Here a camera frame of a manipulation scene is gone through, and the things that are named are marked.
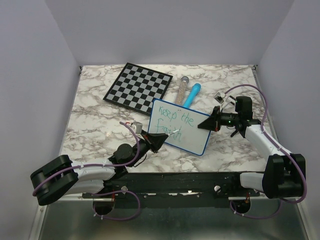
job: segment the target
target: marble table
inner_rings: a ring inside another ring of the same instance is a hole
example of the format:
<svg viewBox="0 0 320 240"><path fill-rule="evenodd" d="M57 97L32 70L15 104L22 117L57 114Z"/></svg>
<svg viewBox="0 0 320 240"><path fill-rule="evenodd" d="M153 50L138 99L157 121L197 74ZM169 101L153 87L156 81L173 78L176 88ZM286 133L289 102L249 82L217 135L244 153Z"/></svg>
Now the marble table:
<svg viewBox="0 0 320 240"><path fill-rule="evenodd" d="M173 75L164 100L174 102L180 78L188 76L187 91L195 83L202 88L190 106L191 109L210 114L218 105L214 96L239 84L256 85L253 72L247 65L142 65L144 67ZM138 121L148 129L149 117L133 110L113 105L103 97L115 81L124 65L84 66L77 88L74 104L64 137L61 154L71 160L92 162L111 156L119 145L135 144L131 133L119 124L120 121ZM253 117L262 119L264 107L261 96L253 88L237 88L233 96L243 94L253 101ZM240 134L230 138L233 130L222 127L212 132L203 156L196 156L183 150L164 145L158 153L149 152L147 159L129 172L245 172L264 171L266 161Z"/></svg>

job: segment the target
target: screw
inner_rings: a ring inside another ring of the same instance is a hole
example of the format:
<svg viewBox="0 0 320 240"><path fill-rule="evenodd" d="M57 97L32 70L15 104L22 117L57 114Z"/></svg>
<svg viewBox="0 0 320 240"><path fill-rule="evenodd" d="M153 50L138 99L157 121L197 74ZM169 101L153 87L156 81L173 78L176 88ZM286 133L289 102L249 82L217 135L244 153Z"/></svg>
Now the screw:
<svg viewBox="0 0 320 240"><path fill-rule="evenodd" d="M217 192L217 193L220 193L221 192L221 187L220 186L214 186L214 191Z"/></svg>
<svg viewBox="0 0 320 240"><path fill-rule="evenodd" d="M123 186L123 187L121 188L121 190L122 190L122 191L128 191L128 188L127 188L126 186Z"/></svg>

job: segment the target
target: blue cylinder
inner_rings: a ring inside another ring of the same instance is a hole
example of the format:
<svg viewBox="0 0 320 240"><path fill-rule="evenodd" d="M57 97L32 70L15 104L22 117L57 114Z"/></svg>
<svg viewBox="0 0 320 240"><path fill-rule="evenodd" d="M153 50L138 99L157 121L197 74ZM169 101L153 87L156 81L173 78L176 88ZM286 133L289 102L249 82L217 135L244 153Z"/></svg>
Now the blue cylinder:
<svg viewBox="0 0 320 240"><path fill-rule="evenodd" d="M190 107L192 101L194 100L195 96L198 94L200 89L201 89L201 85L199 83L196 83L195 85L193 85L188 98L185 100L185 103L183 104L183 107L187 109Z"/></svg>

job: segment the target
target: whiteboard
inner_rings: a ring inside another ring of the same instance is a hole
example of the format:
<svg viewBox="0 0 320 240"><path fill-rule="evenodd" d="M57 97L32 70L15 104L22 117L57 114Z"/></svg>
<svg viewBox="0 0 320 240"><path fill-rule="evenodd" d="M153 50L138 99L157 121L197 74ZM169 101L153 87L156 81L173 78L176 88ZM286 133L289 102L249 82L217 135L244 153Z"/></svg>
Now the whiteboard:
<svg viewBox="0 0 320 240"><path fill-rule="evenodd" d="M209 117L208 114L156 99L153 102L148 133L170 134L165 143L201 156L205 152L210 131L199 129L198 124Z"/></svg>

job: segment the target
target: wall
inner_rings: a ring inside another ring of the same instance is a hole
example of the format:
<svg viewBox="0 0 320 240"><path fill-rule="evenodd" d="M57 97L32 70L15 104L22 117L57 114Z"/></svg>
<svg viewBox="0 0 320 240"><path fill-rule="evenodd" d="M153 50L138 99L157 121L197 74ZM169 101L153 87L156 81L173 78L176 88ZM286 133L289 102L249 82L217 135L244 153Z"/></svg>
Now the wall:
<svg viewBox="0 0 320 240"><path fill-rule="evenodd" d="M46 0L76 60L257 64L293 0Z"/></svg>
<svg viewBox="0 0 320 240"><path fill-rule="evenodd" d="M59 153L79 67L43 0L1 0L0 33L0 239L26 240L30 174Z"/></svg>
<svg viewBox="0 0 320 240"><path fill-rule="evenodd" d="M296 0L258 67L279 141L306 158L306 206L320 236L320 1Z"/></svg>

